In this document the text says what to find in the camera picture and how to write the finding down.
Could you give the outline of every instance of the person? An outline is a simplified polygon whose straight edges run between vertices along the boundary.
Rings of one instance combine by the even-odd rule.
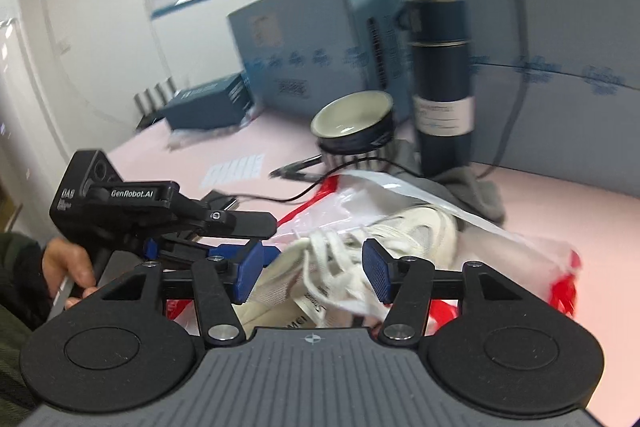
[[[96,290],[86,250],[64,239],[46,248],[19,233],[0,233],[0,426],[18,425],[36,402],[20,375],[18,356],[31,331],[47,315],[65,276],[82,288]],[[79,299],[69,299],[65,306]]]

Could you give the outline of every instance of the cardboard box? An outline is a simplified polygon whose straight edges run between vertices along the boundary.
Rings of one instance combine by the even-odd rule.
[[[388,0],[259,0],[229,22],[256,101],[313,117],[366,89],[408,115],[405,76]]]
[[[242,75],[232,74],[180,91],[161,109],[172,129],[217,129],[238,125],[253,105]]]
[[[640,196],[638,0],[465,1],[476,92],[473,160],[493,161],[526,82],[500,165]],[[393,4],[399,9],[401,0]],[[404,66],[410,71],[409,60]]]

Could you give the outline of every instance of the thermos lid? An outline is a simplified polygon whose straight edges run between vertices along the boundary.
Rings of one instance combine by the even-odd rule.
[[[402,0],[398,21],[418,46],[464,44],[468,39],[463,0]]]

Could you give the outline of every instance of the pink tablecloth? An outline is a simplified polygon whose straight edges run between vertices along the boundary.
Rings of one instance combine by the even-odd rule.
[[[262,167],[254,172],[255,178],[229,180],[227,175],[209,179],[222,180],[216,188],[224,192],[285,198],[306,185],[269,180],[268,173],[316,153],[304,124],[270,114],[237,134],[174,152],[166,148],[169,132],[161,122],[110,154],[124,179],[174,180],[184,194],[201,198],[212,188],[207,174],[231,169],[235,160],[261,157]],[[505,169],[496,171],[492,179],[504,199],[508,230],[562,239],[580,253],[584,269],[578,280],[577,320],[600,341],[606,359],[604,376],[589,409],[607,426],[631,426],[640,417],[640,357],[636,349],[640,338],[636,307],[640,200]],[[242,208],[267,210],[279,218],[293,206],[251,201]]]

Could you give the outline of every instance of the black circular cover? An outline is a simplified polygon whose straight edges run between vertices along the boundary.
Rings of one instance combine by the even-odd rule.
[[[194,363],[189,334],[132,302],[77,306],[34,331],[20,353],[27,386],[74,412],[139,407],[168,393]]]
[[[507,417],[549,417],[584,407],[604,369],[584,328],[549,308],[493,303],[451,321],[431,339],[428,362],[454,395]]]

